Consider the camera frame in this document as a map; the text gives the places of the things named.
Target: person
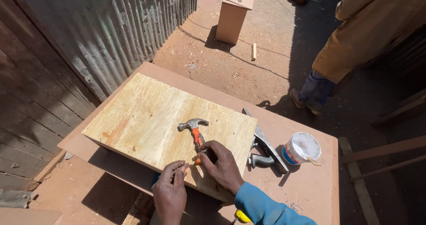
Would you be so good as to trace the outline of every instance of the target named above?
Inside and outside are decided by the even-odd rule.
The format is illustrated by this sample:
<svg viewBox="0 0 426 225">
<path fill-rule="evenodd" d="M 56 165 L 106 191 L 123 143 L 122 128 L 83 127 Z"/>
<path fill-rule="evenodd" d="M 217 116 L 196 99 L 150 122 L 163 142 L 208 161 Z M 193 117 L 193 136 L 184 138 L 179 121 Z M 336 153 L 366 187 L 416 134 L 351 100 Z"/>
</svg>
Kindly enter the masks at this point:
<svg viewBox="0 0 426 225">
<path fill-rule="evenodd" d="M 283 203 L 272 200 L 257 187 L 245 182 L 239 173 L 237 163 L 225 146 L 217 141 L 208 141 L 201 150 L 211 149 L 217 156 L 213 164 L 204 153 L 197 156 L 210 176 L 235 197 L 235 206 L 256 225 L 314 225 L 313 220 L 299 215 Z M 154 204 L 162 225 L 178 225 L 182 218 L 186 191 L 184 187 L 185 161 L 168 164 L 158 181 L 152 186 Z"/>
<path fill-rule="evenodd" d="M 357 65 L 396 46 L 426 23 L 426 0 L 342 0 L 336 18 L 343 23 L 332 33 L 301 91 L 290 90 L 297 108 L 321 114 L 334 86 Z"/>
</svg>

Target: white bucket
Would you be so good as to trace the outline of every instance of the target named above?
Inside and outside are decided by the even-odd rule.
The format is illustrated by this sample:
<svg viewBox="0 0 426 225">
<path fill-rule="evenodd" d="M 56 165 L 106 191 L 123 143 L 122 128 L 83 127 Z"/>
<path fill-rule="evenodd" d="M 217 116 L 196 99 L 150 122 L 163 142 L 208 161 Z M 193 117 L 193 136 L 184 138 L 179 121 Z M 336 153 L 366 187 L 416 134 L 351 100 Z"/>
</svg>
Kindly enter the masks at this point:
<svg viewBox="0 0 426 225">
<path fill-rule="evenodd" d="M 288 163 L 299 165 L 309 162 L 306 159 L 307 156 L 316 161 L 321 155 L 321 147 L 312 135 L 306 132 L 297 132 L 291 135 L 288 142 L 282 146 L 281 153 Z"/>
</svg>

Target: tan coat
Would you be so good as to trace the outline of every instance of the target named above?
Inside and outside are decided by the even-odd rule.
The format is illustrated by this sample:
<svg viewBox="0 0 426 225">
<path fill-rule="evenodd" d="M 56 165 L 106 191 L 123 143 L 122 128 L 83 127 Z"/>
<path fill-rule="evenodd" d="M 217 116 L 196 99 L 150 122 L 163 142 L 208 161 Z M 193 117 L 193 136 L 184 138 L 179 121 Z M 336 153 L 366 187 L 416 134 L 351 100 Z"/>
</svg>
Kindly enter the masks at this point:
<svg viewBox="0 0 426 225">
<path fill-rule="evenodd" d="M 342 0 L 336 18 L 344 22 L 312 69 L 338 83 L 355 66 L 383 52 L 394 38 L 400 42 L 425 24 L 426 0 Z"/>
</svg>

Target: blue sleeve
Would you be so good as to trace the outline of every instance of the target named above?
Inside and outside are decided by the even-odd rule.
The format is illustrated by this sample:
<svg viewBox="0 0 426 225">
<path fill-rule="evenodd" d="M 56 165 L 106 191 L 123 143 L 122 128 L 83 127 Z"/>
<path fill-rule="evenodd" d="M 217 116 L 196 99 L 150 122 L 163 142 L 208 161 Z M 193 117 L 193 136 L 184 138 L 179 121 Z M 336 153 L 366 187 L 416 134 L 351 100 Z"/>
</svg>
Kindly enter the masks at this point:
<svg viewBox="0 0 426 225">
<path fill-rule="evenodd" d="M 235 206 L 255 225 L 316 225 L 309 217 L 299 215 L 283 203 L 272 200 L 257 187 L 245 182 L 235 195 Z"/>
</svg>

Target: workbench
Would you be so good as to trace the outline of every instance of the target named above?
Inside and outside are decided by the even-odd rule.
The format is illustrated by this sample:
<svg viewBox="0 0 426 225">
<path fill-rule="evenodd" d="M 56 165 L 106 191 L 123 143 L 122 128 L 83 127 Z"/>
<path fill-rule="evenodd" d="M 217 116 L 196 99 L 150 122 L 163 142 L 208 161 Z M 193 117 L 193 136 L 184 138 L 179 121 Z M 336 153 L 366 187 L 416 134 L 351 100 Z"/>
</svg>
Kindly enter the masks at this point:
<svg viewBox="0 0 426 225">
<path fill-rule="evenodd" d="M 143 63 L 124 83 L 114 91 L 96 110 L 74 129 L 58 146 L 69 151 L 90 164 L 105 170 L 111 175 L 152 195 L 150 189 L 154 171 L 118 153 L 98 146 L 81 131 L 104 108 L 106 104 L 136 74 L 154 78 L 195 96 L 215 102 L 221 106 L 241 112 L 246 107 L 258 125 L 281 154 L 281 147 L 295 132 L 304 131 L 313 135 L 319 142 L 322 154 L 318 162 L 322 167 L 310 163 L 300 166 L 287 165 L 290 172 L 282 175 L 274 166 L 247 166 L 243 179 L 264 191 L 272 199 L 287 205 L 295 203 L 299 214 L 312 218 L 322 225 L 339 224 L 339 178 L 338 178 L 338 141 L 303 124 L 282 117 L 263 108 L 244 102 L 213 88 L 177 75 L 151 63 Z M 187 205 L 185 213 L 205 224 L 230 224 L 234 220 L 234 205 L 221 206 L 221 201 L 199 191 L 186 187 Z"/>
</svg>

